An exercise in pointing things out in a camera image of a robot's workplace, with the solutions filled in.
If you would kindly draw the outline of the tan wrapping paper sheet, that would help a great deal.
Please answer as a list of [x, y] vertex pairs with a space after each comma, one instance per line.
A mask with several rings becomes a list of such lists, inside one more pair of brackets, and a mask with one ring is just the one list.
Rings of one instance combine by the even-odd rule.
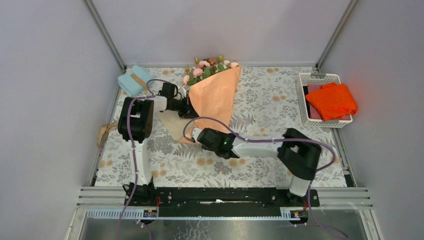
[[[188, 96], [195, 112], [200, 117], [211, 117], [228, 126], [234, 111], [241, 71], [240, 66], [229, 68], [192, 85]], [[158, 112], [157, 116], [172, 139], [178, 143], [190, 144], [191, 142], [183, 136], [191, 137], [194, 128], [211, 128], [224, 133], [228, 132], [224, 126], [213, 120], [199, 119], [190, 123], [183, 133], [188, 123], [187, 119], [180, 118], [176, 112], [170, 110]]]

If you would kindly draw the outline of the pink fake flower bunch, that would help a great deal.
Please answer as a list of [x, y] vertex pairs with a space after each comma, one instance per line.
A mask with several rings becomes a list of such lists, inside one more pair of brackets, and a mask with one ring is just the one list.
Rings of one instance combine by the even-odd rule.
[[192, 86], [215, 74], [240, 67], [236, 61], [225, 59], [222, 55], [204, 59], [195, 58], [194, 66], [184, 68], [183, 86]]

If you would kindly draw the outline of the tan ribbon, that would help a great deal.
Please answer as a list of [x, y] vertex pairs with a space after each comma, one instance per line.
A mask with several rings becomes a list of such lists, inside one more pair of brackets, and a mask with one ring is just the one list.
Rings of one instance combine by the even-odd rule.
[[[136, 83], [138, 86], [141, 87], [141, 90], [137, 90], [134, 93], [134, 96], [137, 95], [137, 94], [139, 94], [139, 93], [142, 93], [142, 92], [144, 92], [146, 94], [147, 91], [148, 91], [147, 90], [148, 85], [140, 77], [138, 77], [135, 73], [131, 73], [129, 76], [132, 78], [132, 81], [134, 83]], [[96, 142], [97, 147], [100, 148], [102, 141], [104, 141], [107, 138], [107, 134], [110, 131], [112, 131], [112, 130], [114, 130], [116, 128], [117, 128], [117, 123], [116, 122], [106, 123], [106, 124], [102, 125], [99, 128], [99, 131], [98, 131], [98, 134], [97, 134], [97, 142]]]

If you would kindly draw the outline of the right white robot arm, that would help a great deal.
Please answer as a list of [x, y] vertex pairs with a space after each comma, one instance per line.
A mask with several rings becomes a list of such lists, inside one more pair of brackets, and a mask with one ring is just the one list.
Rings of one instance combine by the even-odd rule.
[[242, 138], [235, 133], [223, 133], [211, 128], [194, 128], [194, 142], [223, 159], [268, 157], [280, 160], [292, 173], [287, 201], [293, 206], [307, 199], [310, 182], [315, 178], [322, 147], [294, 128], [282, 138]]

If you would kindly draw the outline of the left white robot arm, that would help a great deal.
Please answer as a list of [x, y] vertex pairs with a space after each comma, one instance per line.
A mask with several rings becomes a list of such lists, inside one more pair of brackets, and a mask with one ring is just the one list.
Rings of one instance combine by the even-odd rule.
[[149, 187], [153, 177], [148, 157], [147, 138], [153, 130], [154, 113], [162, 117], [162, 124], [170, 130], [177, 130], [198, 117], [189, 98], [190, 87], [177, 87], [164, 81], [158, 94], [140, 97], [126, 97], [118, 120], [117, 130], [130, 150], [131, 169], [134, 170], [136, 199], [144, 206], [152, 204], [155, 192]]

